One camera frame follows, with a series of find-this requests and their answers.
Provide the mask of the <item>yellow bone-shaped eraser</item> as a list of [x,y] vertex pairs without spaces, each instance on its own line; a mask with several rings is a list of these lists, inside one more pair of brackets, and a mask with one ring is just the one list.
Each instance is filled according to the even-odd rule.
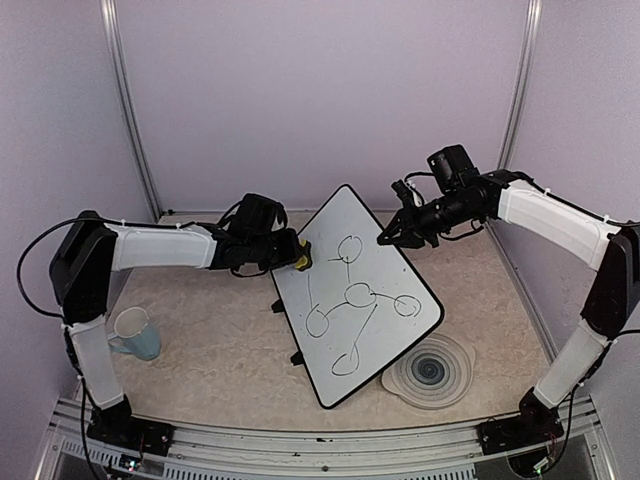
[[303,272],[312,267],[311,243],[305,239],[300,240],[300,256],[294,264],[297,271]]

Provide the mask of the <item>white whiteboard black frame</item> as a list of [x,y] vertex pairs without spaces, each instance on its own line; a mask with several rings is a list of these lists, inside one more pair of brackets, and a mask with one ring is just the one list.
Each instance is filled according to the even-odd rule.
[[382,226],[340,186],[302,227],[312,265],[271,276],[319,405],[333,409],[435,330],[444,306]]

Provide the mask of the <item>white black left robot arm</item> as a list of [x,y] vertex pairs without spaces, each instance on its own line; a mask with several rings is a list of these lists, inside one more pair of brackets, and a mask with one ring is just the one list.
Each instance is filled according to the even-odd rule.
[[106,334],[114,272],[142,267],[192,267],[261,272],[311,266],[310,244],[292,228],[273,229],[274,217],[255,223],[143,226],[84,211],[68,223],[49,275],[62,322],[102,430],[121,445],[133,443],[140,424],[113,368]]

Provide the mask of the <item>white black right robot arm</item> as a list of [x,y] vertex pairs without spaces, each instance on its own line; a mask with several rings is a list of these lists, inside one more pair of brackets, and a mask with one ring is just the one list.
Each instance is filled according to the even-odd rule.
[[567,434],[559,405],[601,366],[639,303],[639,225],[615,222],[539,187],[522,172],[436,174],[440,198],[424,205],[403,180],[392,188],[402,202],[377,241],[417,249],[438,246],[464,222],[500,220],[529,230],[569,251],[596,277],[575,331],[548,372],[520,400],[519,412],[479,427],[482,449],[495,453]]

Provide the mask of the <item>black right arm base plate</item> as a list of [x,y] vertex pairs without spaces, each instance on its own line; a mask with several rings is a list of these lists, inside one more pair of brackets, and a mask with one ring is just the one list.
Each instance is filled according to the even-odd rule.
[[536,445],[565,434],[559,420],[540,427],[527,424],[520,416],[489,419],[480,423],[476,430],[484,455]]

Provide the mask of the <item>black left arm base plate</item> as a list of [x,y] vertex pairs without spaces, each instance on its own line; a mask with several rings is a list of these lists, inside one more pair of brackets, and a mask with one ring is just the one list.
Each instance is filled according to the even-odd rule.
[[166,457],[171,447],[175,427],[136,417],[120,426],[107,428],[92,421],[87,428],[87,436],[92,440],[128,450]]

